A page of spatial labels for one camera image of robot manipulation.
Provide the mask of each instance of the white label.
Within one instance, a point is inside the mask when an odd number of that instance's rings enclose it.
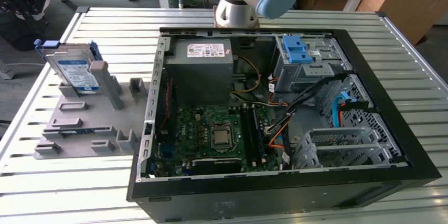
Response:
[[[269,92],[273,93],[274,92],[274,84],[269,83]]]
[[[286,164],[289,164],[290,157],[288,156],[288,154],[285,152],[282,152],[282,154],[281,154],[281,159],[284,160],[284,162],[286,162]]]
[[[186,57],[224,57],[224,44],[189,44]]]
[[[65,78],[69,79],[72,86],[78,90],[97,90],[98,85],[94,76],[89,72],[89,65],[85,60],[60,60],[57,61]]]
[[[309,55],[318,55],[320,56],[320,52],[316,50],[316,51],[308,51],[308,54]]]

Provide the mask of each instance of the floor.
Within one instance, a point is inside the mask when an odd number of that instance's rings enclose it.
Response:
[[[46,39],[58,40],[68,22],[73,16],[76,6],[94,7],[158,7],[158,0],[68,0],[66,4],[52,0],[45,10],[50,25],[45,34]],[[448,26],[434,26],[426,34],[426,41],[417,47],[418,52],[433,66],[434,70],[448,81]],[[9,63],[44,63],[34,51],[17,52],[0,37],[0,59]],[[33,85],[41,70],[38,65],[12,65],[16,73],[13,80],[0,79],[0,120],[12,120],[21,102]],[[0,137],[6,125],[0,124]]]

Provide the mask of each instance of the cpu socket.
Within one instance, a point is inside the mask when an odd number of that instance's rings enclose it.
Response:
[[[232,126],[228,123],[216,123],[209,127],[212,132],[212,148],[217,152],[224,152],[232,148]]]

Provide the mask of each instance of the slotted metal table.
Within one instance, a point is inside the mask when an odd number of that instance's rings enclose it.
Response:
[[[260,19],[260,24],[348,30],[442,178],[365,208],[206,223],[448,223],[448,87],[389,20],[374,13],[292,11],[280,19]],[[212,25],[212,10],[90,8],[74,14],[61,42],[93,39],[118,81],[149,80],[158,28]],[[33,148],[60,96],[57,84],[46,64],[0,141],[0,222],[150,223],[125,200],[130,156],[34,160]]]

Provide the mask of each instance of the motherboard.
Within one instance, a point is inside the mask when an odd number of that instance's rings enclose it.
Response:
[[[160,145],[166,176],[278,170],[262,135],[268,123],[264,106],[180,107],[176,141]]]

